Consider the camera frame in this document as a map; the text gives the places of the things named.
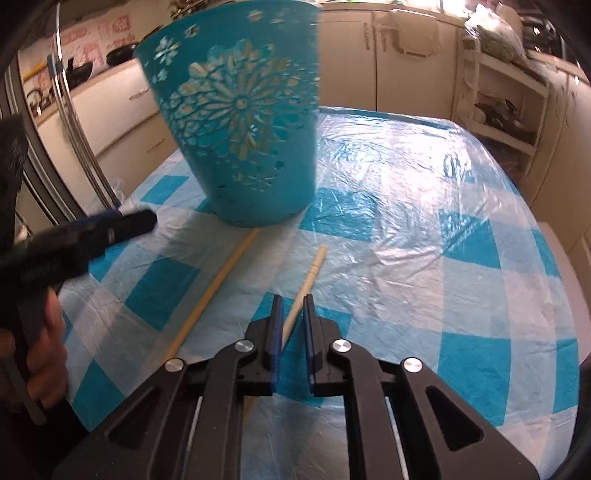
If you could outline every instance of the wooden stick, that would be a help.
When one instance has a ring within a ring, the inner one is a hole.
[[[316,277],[318,276],[318,272],[320,271],[320,267],[322,263],[324,263],[324,259],[326,258],[326,251],[329,248],[326,245],[321,245],[318,249],[318,253],[316,254],[316,258],[312,262],[310,269],[308,270],[308,274],[306,275],[306,279],[304,283],[300,287],[300,291],[295,296],[295,300],[293,305],[290,308],[285,321],[283,322],[283,333],[281,336],[281,350],[285,348],[287,341],[290,338],[291,332],[294,329],[296,324],[297,316],[300,313],[302,305],[304,304],[304,297],[310,293],[312,287],[314,286],[314,282]],[[243,420],[246,420],[250,417],[252,413],[252,409],[256,405],[256,401],[259,397],[247,397],[244,402],[244,413],[242,415]]]
[[[250,231],[250,233],[246,237],[244,237],[242,242],[240,242],[240,244],[236,247],[232,255],[230,255],[228,261],[226,261],[225,265],[222,267],[222,269],[218,272],[216,277],[207,287],[207,290],[205,291],[197,305],[195,305],[195,308],[191,312],[191,315],[189,315],[187,320],[185,320],[185,323],[183,324],[183,327],[179,331],[178,335],[170,344],[168,350],[166,350],[166,354],[162,358],[162,363],[164,363],[166,360],[169,360],[177,354],[178,350],[183,345],[183,342],[187,339],[189,333],[191,333],[191,330],[195,326],[195,323],[197,323],[197,320],[199,320],[199,317],[201,316],[201,314],[203,313],[203,311],[205,310],[205,308],[207,307],[207,305],[209,304],[209,302],[211,301],[219,287],[222,285],[223,281],[232,271],[232,269],[234,268],[240,257],[243,255],[243,253],[248,249],[248,247],[251,246],[251,243],[254,241],[256,235],[260,230],[260,228],[253,228]]]

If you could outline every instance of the shelf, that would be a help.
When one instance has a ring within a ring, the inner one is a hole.
[[[501,72],[520,84],[525,85],[527,88],[539,93],[542,97],[546,98],[548,96],[548,87],[546,85],[534,80],[514,65],[497,60],[486,53],[478,53],[475,50],[464,50],[463,54],[464,60],[466,61],[478,61],[481,65],[496,70],[497,72]]]
[[[520,152],[523,152],[524,154],[530,157],[533,157],[535,155],[536,148],[533,145],[530,145],[526,142],[522,142],[521,140],[517,140],[515,137],[506,134],[498,128],[479,124],[478,122],[470,120],[464,115],[460,115],[460,120],[464,123],[466,130],[473,134],[482,135],[483,137],[497,140],[498,142],[504,143],[505,145],[509,145],[510,147],[519,150]]]

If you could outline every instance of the white shelf unit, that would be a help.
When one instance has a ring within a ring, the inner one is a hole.
[[[497,140],[498,142],[504,143],[505,145],[509,145],[510,147],[519,150],[520,152],[524,153],[528,157],[533,157],[535,155],[536,148],[529,143],[522,142],[521,140],[516,139],[515,137],[510,136],[509,134],[499,130],[498,128],[490,127],[489,125],[479,124],[478,122],[471,120],[461,113],[459,113],[459,118],[466,127],[466,129],[473,134],[481,135],[483,137],[492,138],[493,140]]]
[[[466,48],[466,44],[470,43],[473,44],[473,48]],[[463,126],[471,133],[491,138],[522,152],[527,157],[527,163],[525,165],[525,174],[527,174],[531,168],[532,159],[535,156],[542,127],[544,125],[548,95],[550,92],[548,81],[544,79],[543,83],[538,82],[531,76],[525,74],[516,66],[505,63],[501,60],[491,57],[490,55],[487,55],[486,53],[483,53],[480,49],[480,40],[478,38],[468,35],[460,41],[459,47],[461,51],[460,58],[462,61],[458,62],[458,80],[456,82],[456,99],[458,101],[454,106],[455,112],[453,119],[463,124]],[[466,78],[466,63],[472,64],[473,66],[472,78],[470,80]],[[489,125],[484,125],[475,121],[473,116],[474,108],[470,109],[470,112],[467,114],[465,112],[458,111],[457,107],[460,103],[459,100],[462,98],[467,99],[467,102],[470,106],[475,106],[477,104],[478,93],[482,92],[480,89],[480,83],[483,76],[483,67],[494,70],[495,72],[498,72],[498,74],[501,74],[502,76],[507,77],[521,85],[521,87],[524,89],[524,92],[519,112],[520,116],[523,114],[527,92],[533,92],[534,94],[541,97],[542,106],[540,116],[537,118],[537,132],[533,145],[518,140],[517,138],[514,138],[497,128],[490,127]]]

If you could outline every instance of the teal flower pot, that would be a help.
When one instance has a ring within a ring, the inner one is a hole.
[[[214,212],[281,222],[316,188],[318,8],[254,0],[197,12],[134,52]]]

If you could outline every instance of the silver bolt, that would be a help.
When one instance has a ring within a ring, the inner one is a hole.
[[[333,342],[333,349],[338,353],[346,353],[351,350],[351,342],[344,338],[339,338]]]
[[[252,343],[250,340],[238,340],[234,347],[239,352],[246,353],[250,352],[255,347],[255,344]]]
[[[421,362],[418,358],[407,358],[404,363],[402,364],[405,370],[415,374],[420,372],[423,368],[423,362]]]
[[[184,363],[180,358],[171,358],[170,360],[167,360],[167,362],[164,364],[164,368],[166,368],[167,372],[179,372],[183,369],[184,367]]]

